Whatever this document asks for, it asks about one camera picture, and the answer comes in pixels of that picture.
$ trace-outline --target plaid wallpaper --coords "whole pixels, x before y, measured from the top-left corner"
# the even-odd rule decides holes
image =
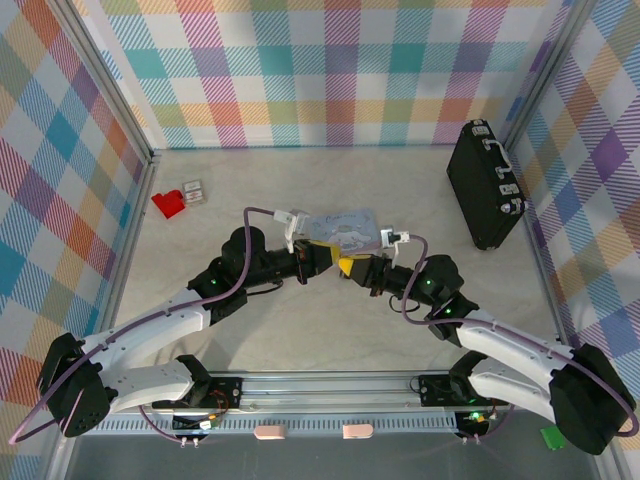
[[[42,437],[8,437],[50,342],[101,315],[143,160],[45,1],[0,12],[0,479],[31,480]]]
[[[640,399],[640,0],[597,4],[515,153],[564,328]]]
[[[527,99],[534,85],[538,81],[541,70],[544,67],[547,60],[549,59],[549,54],[551,53],[551,50],[552,50],[551,47],[553,46],[554,41],[558,37],[558,34],[562,30],[562,27],[564,26],[565,21],[569,16],[571,7],[573,7],[575,3],[576,3],[576,0],[562,1],[562,6],[558,10],[556,17],[554,18],[553,23],[551,24],[551,27],[549,28],[547,35],[545,36],[544,41],[542,42],[542,45],[540,46],[540,49],[538,50],[538,53],[536,54],[534,61],[531,63],[531,66],[529,67],[529,71],[527,72],[524,78],[524,81],[520,85],[520,90],[518,91],[516,98],[514,99],[513,103],[511,104],[511,107],[509,108],[509,113],[507,114],[507,118],[505,119],[505,122],[502,125],[502,128],[500,130],[499,137],[501,139],[505,139],[509,134],[511,127],[513,125],[513,122],[516,120],[516,118],[520,114],[520,111],[522,110],[522,106],[525,100]]]
[[[151,142],[189,148],[455,143],[562,0],[75,3]]]

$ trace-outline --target metal bar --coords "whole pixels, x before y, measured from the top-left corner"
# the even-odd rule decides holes
[[[542,255],[540,254],[540,250],[536,245],[535,235],[533,233],[533,227],[531,225],[531,221],[528,215],[524,215],[524,225],[527,229],[527,234],[525,237],[527,238],[527,243],[529,244],[529,249],[533,253],[533,258],[536,262],[536,271],[538,273],[538,279],[543,285],[542,290],[547,297],[547,304],[551,309],[551,316],[553,317],[553,322],[556,325],[556,331],[558,332],[558,336],[560,337],[560,342],[563,345],[569,345],[569,337],[567,336],[567,332],[564,331],[562,326],[562,321],[560,319],[560,309],[558,307],[558,300],[553,294],[553,288],[551,288],[551,281],[549,280],[549,276],[547,275],[547,270],[545,269],[544,262],[542,261]]]
[[[624,452],[617,439],[613,439],[607,449],[593,457],[600,477],[606,480],[633,480]]]
[[[155,163],[147,164],[142,173],[142,181],[140,182],[140,190],[138,198],[133,208],[131,219],[126,228],[127,234],[124,240],[118,265],[113,275],[113,281],[107,292],[107,303],[104,310],[102,320],[96,325],[95,332],[101,332],[111,328],[116,321],[116,315],[120,308],[120,302],[124,293],[124,286],[127,283],[131,262],[133,261],[133,253],[136,249],[136,243],[140,236],[142,228],[142,220],[147,208],[147,203],[151,196],[151,187],[155,179],[157,165]]]
[[[151,107],[149,98],[142,89],[138,76],[133,70],[124,51],[124,47],[113,30],[102,3],[99,0],[84,0],[84,6],[89,12],[89,18],[91,18],[97,32],[99,32],[100,39],[105,43],[107,50],[109,50],[111,54],[111,58],[113,58],[113,61],[118,67],[124,84],[129,89],[132,98],[140,109],[140,113],[146,120],[149,142],[156,148],[168,148],[169,144],[164,135],[164,130],[160,126],[158,117]]]
[[[321,379],[348,379],[350,381],[358,380],[393,380],[417,377],[418,375],[448,375],[447,370],[383,370],[369,372],[349,372],[349,371],[278,371],[278,372],[213,372],[209,374],[214,377],[242,377],[245,382],[264,381],[264,380],[281,380],[281,381],[317,381]]]
[[[57,428],[49,429],[47,440],[43,442],[45,447],[40,456],[40,464],[35,478],[37,480],[64,478],[69,468],[75,442],[75,438],[63,437]]]
[[[154,417],[156,426],[174,435],[201,435],[200,429],[172,430],[172,419],[168,414]],[[227,414],[218,427],[210,432],[220,434],[253,434],[260,425],[284,425],[287,436],[338,435],[342,436],[343,425],[371,424],[376,434],[383,433],[452,433],[457,432],[453,412],[413,413],[333,413],[333,414]],[[85,435],[155,435],[151,427],[137,412],[109,415]]]
[[[494,119],[491,121],[494,132],[502,132],[502,127],[504,126],[507,117],[509,116],[511,107],[518,98],[520,89],[527,79],[529,71],[531,70],[531,66],[535,61],[538,52],[544,45],[547,32],[549,32],[549,30],[553,26],[553,22],[556,19],[558,12],[560,12],[562,8],[562,3],[563,0],[547,0],[545,2],[545,6],[542,8],[540,18],[537,21],[536,27],[529,38],[529,42],[524,52],[524,56],[521,59],[520,66],[518,67],[517,71],[513,73],[513,77],[511,79],[511,82],[509,83],[509,86],[505,88],[500,109],[496,113]]]
[[[425,411],[410,389],[416,375],[373,374],[318,378],[248,378],[242,384],[240,410],[244,412],[357,413]]]
[[[47,3],[96,82],[98,90],[102,92],[115,118],[125,130],[136,153],[150,163],[153,149],[75,6],[71,0],[48,0]]]
[[[524,134],[536,109],[544,98],[549,86],[553,83],[553,80],[562,68],[567,55],[569,55],[571,46],[576,41],[576,38],[589,18],[593,8],[596,6],[596,3],[598,3],[598,0],[574,2],[566,22],[560,30],[558,38],[550,49],[549,56],[540,71],[538,79],[527,96],[520,113],[513,122],[511,131],[503,142],[507,151],[512,151],[518,143],[518,140],[520,140],[520,137]]]

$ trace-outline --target small box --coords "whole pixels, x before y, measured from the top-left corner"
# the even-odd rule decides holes
[[[486,120],[462,128],[447,175],[473,243],[480,250],[498,248],[527,204],[507,153]]]
[[[182,191],[184,192],[184,203],[187,206],[197,205],[206,201],[202,190],[202,182],[199,179],[183,183]]]

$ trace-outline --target purple cable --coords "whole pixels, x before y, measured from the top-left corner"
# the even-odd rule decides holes
[[[191,301],[191,302],[185,302],[185,303],[181,303],[179,305],[175,305],[173,307],[170,307],[168,309],[169,312],[174,312],[176,310],[181,310],[183,308],[203,305],[203,304],[209,303],[209,302],[218,302],[220,300],[224,300],[225,298],[233,295],[242,286],[242,284],[244,283],[244,281],[247,278],[247,275],[249,273],[249,266],[250,266],[250,263],[251,263],[250,262],[250,258],[251,258],[251,253],[250,253],[251,252],[251,231],[249,229],[249,212],[263,213],[265,215],[271,215],[271,216],[273,216],[274,213],[275,213],[275,212],[272,212],[271,210],[264,210],[262,208],[256,208],[256,207],[247,207],[247,208],[244,209],[243,217],[244,217],[245,252],[249,252],[249,254],[248,255],[245,254],[244,266],[242,268],[242,273],[240,274],[240,278],[238,278],[238,281],[235,283],[235,285],[233,287],[231,287],[230,290],[227,290],[226,292],[224,292],[224,293],[222,293],[220,295],[217,295],[215,297],[203,298],[203,299],[200,299],[200,300],[195,300],[195,301]],[[110,337],[107,337],[105,339],[105,343],[107,345],[110,344],[110,343],[113,343],[119,337],[121,337],[125,333],[133,330],[134,328],[139,327],[140,325],[142,325],[144,323],[150,322],[151,320],[155,320],[156,318],[162,317],[164,315],[166,315],[166,312],[164,310],[159,310],[159,311],[157,311],[155,313],[147,315],[146,317],[143,317],[143,318],[141,318],[139,320],[136,320],[135,322],[133,322],[133,323],[127,325],[126,327],[118,330],[117,332],[115,332]],[[67,381],[67,379],[71,375],[73,375],[73,373],[76,370],[78,370],[78,368],[80,368],[85,362],[87,362],[89,359],[91,359],[98,352],[102,351],[103,348],[105,348],[105,345],[98,345],[95,348],[93,348],[92,350],[90,350],[84,356],[80,357],[80,359],[78,361],[76,361],[73,365],[71,365],[71,367],[69,367],[69,369],[65,370],[62,373],[62,375],[60,375],[60,377],[58,377],[58,379],[55,382],[53,382],[53,384],[49,387],[49,389],[45,392],[45,394],[40,398],[40,400],[38,400],[36,405],[31,409],[29,414],[24,418],[24,420],[22,420],[22,422],[20,422],[20,425],[18,425],[18,428],[16,428],[15,432],[13,432],[11,437],[9,437],[9,445],[16,445],[16,444],[26,440],[27,438],[35,435],[39,431],[43,430],[44,428],[48,427],[53,422],[55,422],[55,420],[47,422],[47,423],[45,423],[43,425],[40,425],[39,427],[36,427],[34,430],[32,430],[32,431],[30,431],[28,433],[25,433],[24,435],[21,435],[21,433],[25,430],[25,428],[27,428],[27,425],[29,425],[29,423],[31,423],[31,421],[36,416],[36,414],[40,410],[42,410],[42,408],[44,408],[46,403],[53,396],[53,394],[56,393],[56,391],[60,388],[60,386],[65,381]]]
[[[467,325],[470,325],[470,326],[490,327],[492,329],[495,329],[495,330],[499,331],[500,333],[507,334],[511,338],[513,338],[515,340],[518,340],[520,343],[523,343],[524,345],[527,345],[527,346],[529,346],[531,348],[549,349],[549,347],[547,345],[544,345],[544,344],[542,344],[540,342],[536,342],[534,340],[531,340],[531,339],[525,337],[524,335],[521,335],[520,333],[515,332],[515,331],[511,330],[510,328],[507,328],[507,327],[505,327],[503,325],[494,324],[493,322],[489,322],[489,321],[486,321],[486,320],[478,320],[478,319],[475,319],[475,318],[442,318],[442,319],[437,319],[437,320],[419,321],[419,320],[413,320],[413,319],[409,318],[409,315],[407,314],[407,300],[409,298],[409,292],[411,292],[411,289],[413,288],[413,284],[415,283],[416,278],[418,278],[418,274],[420,273],[420,270],[424,266],[425,259],[427,258],[427,250],[429,248],[429,245],[427,244],[427,241],[424,238],[422,238],[422,237],[420,237],[418,235],[410,235],[409,238],[411,238],[412,240],[420,241],[422,243],[422,245],[423,245],[423,249],[422,249],[422,254],[420,255],[420,260],[418,260],[418,263],[416,264],[416,268],[413,271],[413,274],[411,275],[411,278],[409,279],[409,282],[407,283],[407,287],[405,288],[404,294],[402,295],[402,317],[407,322],[411,323],[412,325],[422,325],[422,326],[425,326],[425,327],[429,327],[431,325],[446,325],[446,324],[449,324],[449,323],[464,323],[464,324],[467,324]],[[553,350],[549,350],[549,354],[551,355],[552,358],[555,358],[556,360],[561,360],[561,361],[565,362],[567,365],[572,366],[573,368],[575,368],[579,372],[581,372],[584,375],[586,375],[587,377],[589,377],[593,382],[595,382],[598,386],[600,386],[600,388],[602,388],[605,392],[607,392],[609,395],[611,395],[611,397],[613,397],[613,399],[616,402],[618,402],[618,404],[620,404],[622,409],[625,411],[625,413],[627,414],[627,416],[631,420],[631,429],[626,431],[626,432],[618,432],[616,436],[618,436],[618,437],[633,437],[634,435],[636,435],[638,433],[638,431],[640,431],[640,422],[638,421],[638,417],[634,413],[633,409],[629,406],[629,404],[622,398],[622,396],[618,392],[616,392],[613,388],[611,388],[605,381],[600,379],[600,377],[598,377],[591,370],[589,370],[588,368],[580,365],[578,362],[576,362],[572,358],[569,358],[569,357],[567,357],[565,355],[562,355],[561,353],[555,352]]]
[[[146,422],[149,424],[149,426],[151,428],[153,428],[157,434],[161,435],[162,437],[166,438],[167,440],[171,440],[172,442],[182,443],[182,440],[174,437],[173,435],[169,435],[167,432],[163,432],[162,430],[160,430],[156,426],[156,424],[151,421],[151,419],[149,418],[147,413],[144,411],[144,408],[142,408],[142,405],[138,406],[138,411],[140,412],[140,415],[142,415],[142,418],[144,418],[146,420]]]

